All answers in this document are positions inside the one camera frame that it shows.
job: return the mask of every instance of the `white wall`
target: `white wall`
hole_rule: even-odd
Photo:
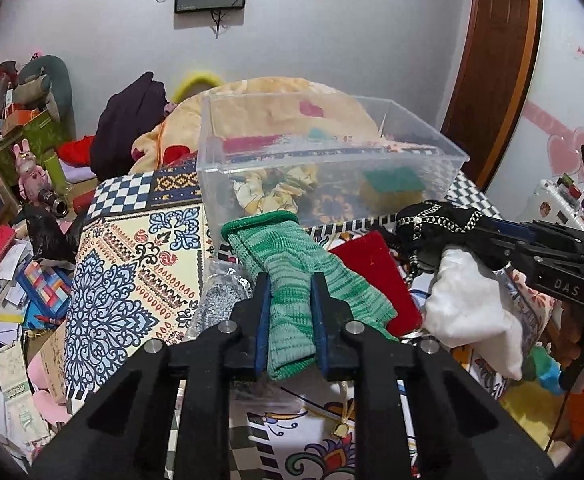
[[[396,99],[434,124],[460,59],[459,28],[467,30],[463,1],[247,0],[232,17],[243,23],[216,40],[209,14],[175,15],[174,0],[4,0],[0,62],[25,62],[36,50],[61,57],[79,137],[93,134],[108,98],[146,70],[168,96],[191,70],[226,80],[302,76]]]
[[[463,50],[466,47],[467,27],[470,24],[470,12],[472,11],[472,0],[461,0],[461,15],[459,26],[456,30],[456,46],[454,47],[454,54],[452,55],[452,63],[450,63],[450,71],[448,72],[448,79],[443,89],[443,96],[438,108],[437,118],[433,126],[440,130],[443,122],[446,120],[448,113],[448,106],[450,106],[450,99],[456,86],[456,78],[458,76],[458,69],[461,67],[461,60],[463,59]]]
[[[544,0],[541,40],[528,102],[571,131],[584,128],[584,6],[579,0]],[[538,182],[552,177],[548,140],[541,128],[525,118],[519,120],[487,191],[505,218],[516,218]]]

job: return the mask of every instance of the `door frame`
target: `door frame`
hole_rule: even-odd
[[[478,12],[479,0],[472,0],[472,7],[470,8],[470,20],[467,28],[466,44],[464,45],[463,57],[459,66],[456,83],[454,84],[454,91],[448,106],[446,118],[443,121],[441,128],[442,132],[446,132],[450,127],[450,121],[453,117],[454,107],[458,100],[461,84],[463,82],[467,65],[471,58],[472,40],[474,38],[474,28],[476,27],[476,14]],[[543,15],[543,0],[530,0],[528,8],[528,29],[526,31],[526,38],[521,56],[521,66],[518,70],[517,80],[515,82],[510,103],[499,128],[499,132],[494,141],[494,145],[488,154],[483,167],[476,179],[475,184],[481,189],[485,190],[492,180],[499,167],[499,163],[508,147],[508,143],[512,138],[514,129],[517,126],[518,118],[528,95],[528,88],[532,80],[534,72],[534,64],[536,63],[536,54],[538,51],[538,42],[541,35],[541,21]]]

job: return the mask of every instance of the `white cloth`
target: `white cloth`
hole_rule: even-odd
[[[66,180],[70,184],[77,184],[83,182],[84,180],[90,180],[95,178],[96,175],[92,173],[89,166],[74,167],[69,164],[64,163],[61,159],[58,160],[61,163],[61,169],[66,176]]]
[[[472,344],[505,377],[521,379],[523,330],[514,303],[494,273],[474,256],[449,246],[443,252],[423,326],[444,345]]]

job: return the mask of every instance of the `green cloth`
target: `green cloth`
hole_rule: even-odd
[[[323,272],[330,295],[347,301],[352,316],[394,339],[384,328],[396,315],[389,300],[363,277],[325,251],[298,225],[275,211],[229,222],[221,229],[251,278],[267,272],[272,282],[268,374],[283,380],[314,362],[310,277]]]

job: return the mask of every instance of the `metal screw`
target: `metal screw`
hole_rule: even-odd
[[[231,334],[237,328],[239,328],[239,326],[235,322],[233,322],[231,319],[229,319],[227,321],[222,321],[221,323],[218,324],[219,332],[222,332],[224,334]]]
[[[361,334],[366,329],[366,326],[360,321],[349,321],[345,324],[345,330],[350,334]]]
[[[435,354],[441,348],[441,345],[434,339],[424,339],[419,346],[426,354]]]
[[[160,339],[150,339],[150,341],[146,341],[143,345],[143,350],[149,354],[158,354],[161,348],[163,348],[163,341]]]

